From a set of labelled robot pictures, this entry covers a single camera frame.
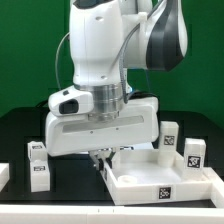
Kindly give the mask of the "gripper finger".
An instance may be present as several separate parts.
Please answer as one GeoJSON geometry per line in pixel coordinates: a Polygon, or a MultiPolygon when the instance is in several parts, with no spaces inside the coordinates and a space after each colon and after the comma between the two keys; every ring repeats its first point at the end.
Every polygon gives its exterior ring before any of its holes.
{"type": "Polygon", "coordinates": [[[89,156],[92,159],[92,161],[95,165],[95,168],[98,171],[102,171],[103,168],[104,168],[104,163],[103,163],[103,160],[98,157],[98,152],[97,151],[90,151],[89,156]]]}
{"type": "Polygon", "coordinates": [[[120,165],[120,148],[113,147],[109,155],[108,164],[110,167],[118,167],[120,165]]]}

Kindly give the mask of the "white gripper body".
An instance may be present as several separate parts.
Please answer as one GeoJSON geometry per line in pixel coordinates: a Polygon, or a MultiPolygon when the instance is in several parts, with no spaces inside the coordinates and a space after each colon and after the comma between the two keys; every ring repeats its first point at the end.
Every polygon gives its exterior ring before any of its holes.
{"type": "Polygon", "coordinates": [[[159,136],[158,99],[132,99],[110,122],[90,121],[87,115],[56,117],[48,113],[45,144],[50,156],[154,142],[159,136]]]}

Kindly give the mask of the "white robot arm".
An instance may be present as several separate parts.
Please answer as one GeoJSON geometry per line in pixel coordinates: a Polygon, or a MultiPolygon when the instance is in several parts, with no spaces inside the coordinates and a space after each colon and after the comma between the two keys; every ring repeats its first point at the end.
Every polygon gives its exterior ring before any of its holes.
{"type": "Polygon", "coordinates": [[[158,99],[137,96],[127,71],[170,71],[185,57],[181,0],[74,0],[69,21],[73,84],[49,97],[50,156],[155,141],[158,99]]]}

